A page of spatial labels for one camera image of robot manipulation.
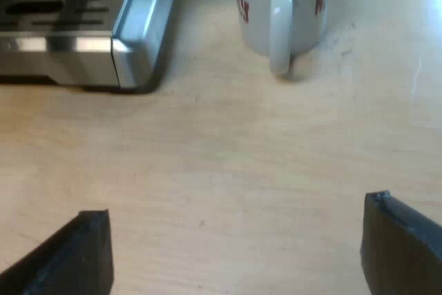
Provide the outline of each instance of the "white mug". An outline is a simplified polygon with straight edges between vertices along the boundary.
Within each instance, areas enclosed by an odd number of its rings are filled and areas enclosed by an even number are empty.
[[[327,0],[236,0],[242,36],[270,56],[276,74],[289,70],[290,55],[314,47],[327,25]]]

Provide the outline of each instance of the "wooden table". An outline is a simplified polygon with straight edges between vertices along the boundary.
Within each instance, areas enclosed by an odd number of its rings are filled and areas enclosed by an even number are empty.
[[[109,208],[113,294],[368,294],[366,192],[442,222],[442,0],[328,6],[292,82],[180,0],[152,95],[0,86],[0,269]]]

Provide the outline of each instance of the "stainless steel appliance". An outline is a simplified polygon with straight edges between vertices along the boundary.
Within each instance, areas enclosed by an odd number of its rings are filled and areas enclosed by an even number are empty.
[[[0,0],[0,77],[148,86],[173,0]]]

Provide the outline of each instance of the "mug handle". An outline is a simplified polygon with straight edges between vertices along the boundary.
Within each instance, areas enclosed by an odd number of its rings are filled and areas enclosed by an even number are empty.
[[[270,70],[277,75],[289,71],[293,11],[293,0],[270,1]]]

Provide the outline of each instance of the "wood grain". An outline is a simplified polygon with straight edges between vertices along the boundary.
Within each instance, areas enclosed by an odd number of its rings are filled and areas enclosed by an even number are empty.
[[[365,192],[442,222],[440,0],[330,0],[293,80],[180,0],[152,95],[0,86],[0,269],[110,209],[114,295],[368,294]]]

